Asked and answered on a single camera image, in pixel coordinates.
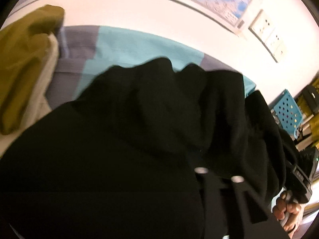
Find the person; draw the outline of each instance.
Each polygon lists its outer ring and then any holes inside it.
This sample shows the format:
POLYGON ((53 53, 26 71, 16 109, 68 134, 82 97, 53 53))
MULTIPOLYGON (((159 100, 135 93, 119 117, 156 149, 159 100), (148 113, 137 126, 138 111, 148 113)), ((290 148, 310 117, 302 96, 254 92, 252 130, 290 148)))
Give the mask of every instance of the person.
POLYGON ((283 229, 288 232, 290 238, 293 237, 294 232, 297 230, 301 220, 302 220, 302 206, 297 203, 286 204, 285 198, 287 192, 283 191, 276 200, 276 205, 272 208, 272 212, 278 220, 283 220, 285 218, 285 212, 291 213, 283 229))

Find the wall switch plate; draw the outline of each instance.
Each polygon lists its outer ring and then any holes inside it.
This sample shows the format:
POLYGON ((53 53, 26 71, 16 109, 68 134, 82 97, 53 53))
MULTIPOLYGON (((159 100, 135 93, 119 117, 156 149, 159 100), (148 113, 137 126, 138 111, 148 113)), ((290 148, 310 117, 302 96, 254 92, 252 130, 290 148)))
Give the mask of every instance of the wall switch plate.
POLYGON ((274 54, 280 44, 283 43, 283 40, 275 28, 264 43, 269 52, 274 54))
POLYGON ((270 17, 261 10, 250 25, 249 29, 255 34, 261 41, 265 42, 270 34, 274 31, 275 25, 271 21, 270 17))
POLYGON ((281 42, 279 47, 276 49, 276 51, 272 53, 272 57, 277 63, 279 63, 283 59, 283 57, 286 55, 286 53, 287 53, 287 47, 284 44, 284 42, 281 42))

